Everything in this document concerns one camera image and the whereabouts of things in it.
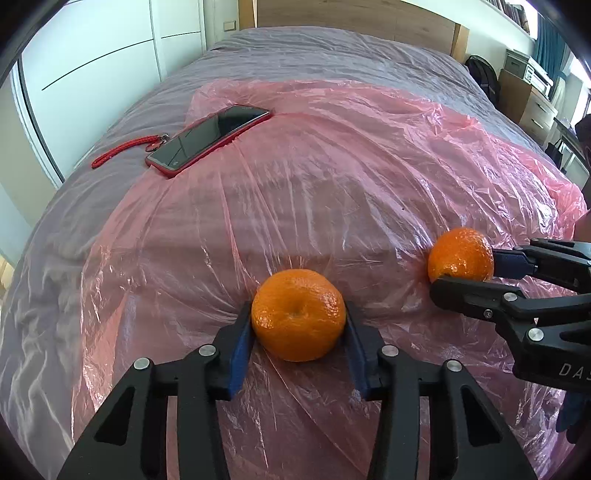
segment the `phone screen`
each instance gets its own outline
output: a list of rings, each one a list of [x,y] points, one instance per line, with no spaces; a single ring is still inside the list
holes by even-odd
[[[266,113],[268,110],[262,108],[233,105],[172,138],[149,158],[170,170],[178,170],[224,137]]]

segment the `orange fruit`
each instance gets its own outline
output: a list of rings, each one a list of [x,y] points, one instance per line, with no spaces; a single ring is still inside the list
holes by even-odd
[[[284,270],[261,285],[251,319],[268,352],[288,362],[307,362],[335,346],[345,328],[345,302],[319,273]]]
[[[431,249],[427,271],[429,280],[442,275],[486,281],[495,269],[488,239],[472,228],[454,228],[444,233]]]

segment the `backpack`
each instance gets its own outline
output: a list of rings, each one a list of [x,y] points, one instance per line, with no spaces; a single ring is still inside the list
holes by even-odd
[[[478,55],[470,56],[466,60],[466,67],[468,67],[470,76],[476,80],[476,83],[496,108],[499,105],[501,85],[499,85],[499,80],[496,79],[495,69]]]

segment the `gray bed sheet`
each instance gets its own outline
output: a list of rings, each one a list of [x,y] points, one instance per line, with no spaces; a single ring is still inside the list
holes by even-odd
[[[543,156],[465,68],[442,53],[320,27],[258,28],[216,44],[136,103],[95,145],[50,202],[18,263],[0,320],[0,413],[47,479],[57,476],[73,445],[82,268],[103,224],[147,168],[141,147],[97,170],[90,162],[131,138],[178,131],[194,91],[219,78],[350,79],[405,89]]]

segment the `pink plastic sheet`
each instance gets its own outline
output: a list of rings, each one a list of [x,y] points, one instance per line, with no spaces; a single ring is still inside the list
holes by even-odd
[[[172,180],[147,171],[92,248],[74,436],[135,358],[181,358],[233,321],[269,275],[310,268],[388,342],[422,360],[461,360],[537,473],[555,469],[568,450],[554,432],[562,392],[513,377],[493,324],[432,305],[426,258],[460,225],[495,247],[571,238],[586,210],[578,188],[474,118],[401,90],[220,80],[195,93],[187,123],[233,103],[274,117]],[[534,297],[564,293],[531,279],[519,285]],[[341,348],[291,364],[255,346],[243,390],[218,412],[234,480],[362,479],[379,403],[353,389]],[[174,478],[174,404],[170,416]],[[423,478],[426,446],[424,437]]]

